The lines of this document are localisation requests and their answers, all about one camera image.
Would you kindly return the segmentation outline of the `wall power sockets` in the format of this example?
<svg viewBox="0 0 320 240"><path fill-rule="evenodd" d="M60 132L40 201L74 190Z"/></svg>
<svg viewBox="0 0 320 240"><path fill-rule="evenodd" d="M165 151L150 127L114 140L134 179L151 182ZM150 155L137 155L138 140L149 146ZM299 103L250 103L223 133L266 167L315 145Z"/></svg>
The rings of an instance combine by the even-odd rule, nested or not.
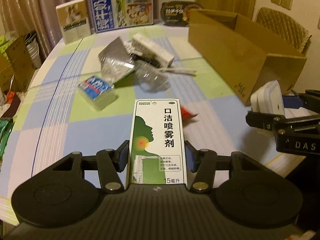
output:
<svg viewBox="0 0 320 240"><path fill-rule="evenodd" d="M291 10L293 0L271 0L271 3L279 5L287 10Z"/></svg>

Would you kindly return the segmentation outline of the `white square plastic container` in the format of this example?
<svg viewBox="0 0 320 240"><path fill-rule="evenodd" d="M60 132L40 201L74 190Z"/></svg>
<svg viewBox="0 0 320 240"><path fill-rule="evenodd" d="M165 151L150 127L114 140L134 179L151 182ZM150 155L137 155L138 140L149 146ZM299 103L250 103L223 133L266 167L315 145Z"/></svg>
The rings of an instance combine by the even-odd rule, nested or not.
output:
<svg viewBox="0 0 320 240"><path fill-rule="evenodd" d="M283 96L278 81L270 81L251 95L254 112L285 115Z"/></svg>

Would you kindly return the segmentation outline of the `brown cardboard box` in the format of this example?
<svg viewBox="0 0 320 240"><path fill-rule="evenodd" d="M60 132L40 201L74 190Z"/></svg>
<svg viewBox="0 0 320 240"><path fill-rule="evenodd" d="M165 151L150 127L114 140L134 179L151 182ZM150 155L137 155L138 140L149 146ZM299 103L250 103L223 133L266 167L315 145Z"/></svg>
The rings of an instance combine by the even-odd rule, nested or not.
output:
<svg viewBox="0 0 320 240"><path fill-rule="evenodd" d="M188 40L245 105L269 81L291 92L306 63L283 38L234 12L191 10Z"/></svg>

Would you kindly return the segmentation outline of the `black instant rice bowl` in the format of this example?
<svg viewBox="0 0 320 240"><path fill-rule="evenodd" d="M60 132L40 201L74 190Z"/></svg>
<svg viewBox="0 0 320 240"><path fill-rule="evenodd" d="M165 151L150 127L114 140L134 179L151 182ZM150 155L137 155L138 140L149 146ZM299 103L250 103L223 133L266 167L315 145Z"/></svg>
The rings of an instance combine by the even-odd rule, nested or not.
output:
<svg viewBox="0 0 320 240"><path fill-rule="evenodd" d="M189 25L190 12L193 9L202 9L196 2L170 1L162 3L161 19L165 25L172 27L187 27Z"/></svg>

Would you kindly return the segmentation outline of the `beige curtain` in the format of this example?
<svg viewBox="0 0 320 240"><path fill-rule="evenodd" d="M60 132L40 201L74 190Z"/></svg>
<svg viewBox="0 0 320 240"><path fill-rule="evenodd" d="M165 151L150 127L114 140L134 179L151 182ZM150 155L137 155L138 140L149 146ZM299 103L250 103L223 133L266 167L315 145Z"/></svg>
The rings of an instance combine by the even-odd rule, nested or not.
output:
<svg viewBox="0 0 320 240"><path fill-rule="evenodd" d="M40 56L44 60L61 40L55 7L72 0L1 0L4 31L19 36L36 31Z"/></svg>

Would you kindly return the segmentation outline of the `red small packet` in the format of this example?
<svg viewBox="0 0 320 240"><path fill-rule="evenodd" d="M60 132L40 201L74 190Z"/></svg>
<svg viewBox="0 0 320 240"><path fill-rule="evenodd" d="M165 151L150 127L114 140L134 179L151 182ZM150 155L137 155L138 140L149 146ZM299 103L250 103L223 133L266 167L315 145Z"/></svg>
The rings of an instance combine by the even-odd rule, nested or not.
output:
<svg viewBox="0 0 320 240"><path fill-rule="evenodd" d="M180 109L181 109L182 120L191 120L192 118L197 117L197 114L191 113L190 111L185 109L183 106L181 106Z"/></svg>

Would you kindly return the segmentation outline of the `green white spray box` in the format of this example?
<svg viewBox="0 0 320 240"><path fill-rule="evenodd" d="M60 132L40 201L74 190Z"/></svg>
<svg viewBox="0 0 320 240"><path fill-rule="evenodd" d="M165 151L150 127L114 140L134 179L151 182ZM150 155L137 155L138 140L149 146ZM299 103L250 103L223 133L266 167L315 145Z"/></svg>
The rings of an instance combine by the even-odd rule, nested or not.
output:
<svg viewBox="0 0 320 240"><path fill-rule="evenodd" d="M178 99L135 101L127 164L127 184L187 185Z"/></svg>

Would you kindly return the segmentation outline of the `long white green box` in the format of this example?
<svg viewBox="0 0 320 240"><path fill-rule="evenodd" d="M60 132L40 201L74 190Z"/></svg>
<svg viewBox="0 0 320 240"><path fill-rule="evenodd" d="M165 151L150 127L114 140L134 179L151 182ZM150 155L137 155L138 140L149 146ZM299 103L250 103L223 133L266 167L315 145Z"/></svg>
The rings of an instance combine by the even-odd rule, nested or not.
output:
<svg viewBox="0 0 320 240"><path fill-rule="evenodd" d="M131 44L144 56L156 59L162 68L170 67L175 58L174 55L165 48L141 33L137 33L133 36Z"/></svg>

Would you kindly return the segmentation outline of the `brown side carton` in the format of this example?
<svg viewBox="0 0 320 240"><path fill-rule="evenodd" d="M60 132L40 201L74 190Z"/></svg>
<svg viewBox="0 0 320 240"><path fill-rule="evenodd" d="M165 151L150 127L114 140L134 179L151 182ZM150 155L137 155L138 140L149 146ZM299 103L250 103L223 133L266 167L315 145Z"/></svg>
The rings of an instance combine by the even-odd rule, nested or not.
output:
<svg viewBox="0 0 320 240"><path fill-rule="evenodd" d="M21 36L15 31L1 35L1 91L27 91L39 61L36 31Z"/></svg>

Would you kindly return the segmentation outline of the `blue white tissue pack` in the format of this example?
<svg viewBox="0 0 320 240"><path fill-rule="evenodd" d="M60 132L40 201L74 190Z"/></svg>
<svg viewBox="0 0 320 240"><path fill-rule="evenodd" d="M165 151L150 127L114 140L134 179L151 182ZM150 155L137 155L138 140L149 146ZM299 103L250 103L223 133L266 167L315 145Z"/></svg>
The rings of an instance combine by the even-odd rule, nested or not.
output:
<svg viewBox="0 0 320 240"><path fill-rule="evenodd" d="M81 81L78 91L96 111L102 111L117 99L114 85L96 75Z"/></svg>

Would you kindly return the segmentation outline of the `white plastic spoon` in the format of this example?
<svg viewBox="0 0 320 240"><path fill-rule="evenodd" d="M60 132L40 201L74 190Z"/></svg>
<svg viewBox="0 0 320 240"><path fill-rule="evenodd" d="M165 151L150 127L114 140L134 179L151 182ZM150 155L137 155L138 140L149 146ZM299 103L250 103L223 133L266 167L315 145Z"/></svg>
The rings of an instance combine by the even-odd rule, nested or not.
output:
<svg viewBox="0 0 320 240"><path fill-rule="evenodd" d="M175 73L175 74L196 76L195 70L188 69L188 68L182 68L182 67L159 68L158 70L161 72L164 72L164 73Z"/></svg>

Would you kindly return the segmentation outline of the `silver foil pouch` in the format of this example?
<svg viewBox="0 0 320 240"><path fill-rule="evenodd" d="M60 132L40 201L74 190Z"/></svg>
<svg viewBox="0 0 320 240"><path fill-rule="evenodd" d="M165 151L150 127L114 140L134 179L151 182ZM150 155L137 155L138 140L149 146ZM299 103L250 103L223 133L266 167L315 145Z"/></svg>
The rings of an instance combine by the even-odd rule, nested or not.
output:
<svg viewBox="0 0 320 240"><path fill-rule="evenodd" d="M135 68L120 37L108 44L99 54L102 78L112 84L130 75Z"/></svg>

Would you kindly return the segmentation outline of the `checked tablecloth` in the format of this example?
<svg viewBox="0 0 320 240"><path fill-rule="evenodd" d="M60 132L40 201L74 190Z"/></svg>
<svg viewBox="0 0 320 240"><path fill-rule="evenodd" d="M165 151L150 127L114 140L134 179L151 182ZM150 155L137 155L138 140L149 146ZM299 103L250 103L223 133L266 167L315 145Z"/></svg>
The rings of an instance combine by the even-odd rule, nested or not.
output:
<svg viewBox="0 0 320 240"><path fill-rule="evenodd" d="M78 85L99 74L99 53L120 37L142 33L174 55L173 66L196 71L196 76L170 74L169 88L150 93L129 76L116 86L117 100L96 111L79 94ZM178 98L196 118L184 137L196 148L220 155L241 151L281 176L287 176L302 157L278 153L274 140L246 124L247 107L213 67L188 41L188 29L160 24L92 35L71 44L59 42L30 85L17 114L1 168L1 220L18 223L11 195L32 175L63 156L79 151L93 155L117 148L129 139L137 99Z"/></svg>

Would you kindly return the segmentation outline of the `beige photo product box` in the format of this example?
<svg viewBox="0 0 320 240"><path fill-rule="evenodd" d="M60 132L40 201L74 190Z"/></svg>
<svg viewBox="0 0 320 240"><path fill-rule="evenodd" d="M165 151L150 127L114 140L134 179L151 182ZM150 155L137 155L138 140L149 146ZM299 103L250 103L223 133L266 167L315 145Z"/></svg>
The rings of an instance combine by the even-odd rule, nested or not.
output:
<svg viewBox="0 0 320 240"><path fill-rule="evenodd" d="M72 0L55 10L65 44L91 36L86 0Z"/></svg>

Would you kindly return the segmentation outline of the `blue milk carton box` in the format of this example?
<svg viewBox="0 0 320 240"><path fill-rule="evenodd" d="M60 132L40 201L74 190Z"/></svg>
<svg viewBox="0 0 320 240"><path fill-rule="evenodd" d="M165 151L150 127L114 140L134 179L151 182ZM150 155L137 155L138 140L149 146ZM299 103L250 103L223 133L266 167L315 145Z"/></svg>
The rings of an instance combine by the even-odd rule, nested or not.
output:
<svg viewBox="0 0 320 240"><path fill-rule="evenodd" d="M153 24L153 0L89 0L96 33Z"/></svg>

